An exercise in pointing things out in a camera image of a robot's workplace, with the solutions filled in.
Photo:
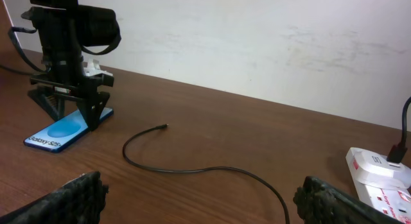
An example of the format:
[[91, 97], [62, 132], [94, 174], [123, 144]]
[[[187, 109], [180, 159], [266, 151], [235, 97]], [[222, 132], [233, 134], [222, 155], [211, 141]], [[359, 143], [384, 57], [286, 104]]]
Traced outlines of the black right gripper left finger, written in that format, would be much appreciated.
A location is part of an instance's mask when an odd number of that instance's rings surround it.
[[1, 224], [98, 224], [109, 187], [98, 171], [82, 174], [57, 190], [1, 216]]

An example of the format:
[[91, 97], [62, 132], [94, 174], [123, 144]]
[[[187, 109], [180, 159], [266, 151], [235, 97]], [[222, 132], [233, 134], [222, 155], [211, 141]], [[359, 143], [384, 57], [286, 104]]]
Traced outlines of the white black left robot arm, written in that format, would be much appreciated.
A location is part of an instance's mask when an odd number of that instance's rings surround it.
[[74, 101], [86, 125], [95, 130], [110, 94], [114, 77], [97, 64], [83, 64], [91, 46], [102, 46], [100, 55], [116, 49], [121, 41], [114, 10], [80, 5], [78, 0], [30, 0], [21, 17], [31, 21], [39, 34], [46, 70], [30, 78], [36, 88], [28, 96], [54, 120], [64, 117], [65, 102]]

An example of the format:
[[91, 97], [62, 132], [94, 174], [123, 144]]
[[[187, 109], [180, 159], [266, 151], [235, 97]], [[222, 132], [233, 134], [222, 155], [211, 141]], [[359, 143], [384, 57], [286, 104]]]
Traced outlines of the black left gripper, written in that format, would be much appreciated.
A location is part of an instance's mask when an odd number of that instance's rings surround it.
[[85, 76], [83, 56], [65, 56], [54, 60], [44, 55], [41, 63], [46, 70], [30, 78], [30, 83], [36, 88], [28, 91], [28, 96], [54, 121], [64, 117], [64, 100], [78, 101], [76, 106], [89, 130], [97, 129], [101, 113], [110, 98], [108, 92], [100, 92], [98, 87], [113, 86], [114, 76]]

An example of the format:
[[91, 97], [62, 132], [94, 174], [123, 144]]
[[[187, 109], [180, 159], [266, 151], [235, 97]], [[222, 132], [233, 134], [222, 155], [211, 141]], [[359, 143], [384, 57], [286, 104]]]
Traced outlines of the blue Galaxy smartphone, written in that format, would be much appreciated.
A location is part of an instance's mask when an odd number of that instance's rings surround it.
[[24, 145], [51, 153], [59, 153], [89, 132], [83, 116], [75, 110], [63, 119], [31, 135]]

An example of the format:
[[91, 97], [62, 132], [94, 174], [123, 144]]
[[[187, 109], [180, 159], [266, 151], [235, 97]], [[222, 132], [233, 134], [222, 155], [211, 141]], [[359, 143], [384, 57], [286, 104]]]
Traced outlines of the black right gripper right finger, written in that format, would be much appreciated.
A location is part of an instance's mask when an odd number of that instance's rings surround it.
[[293, 202], [305, 224], [401, 224], [314, 176], [305, 178]]

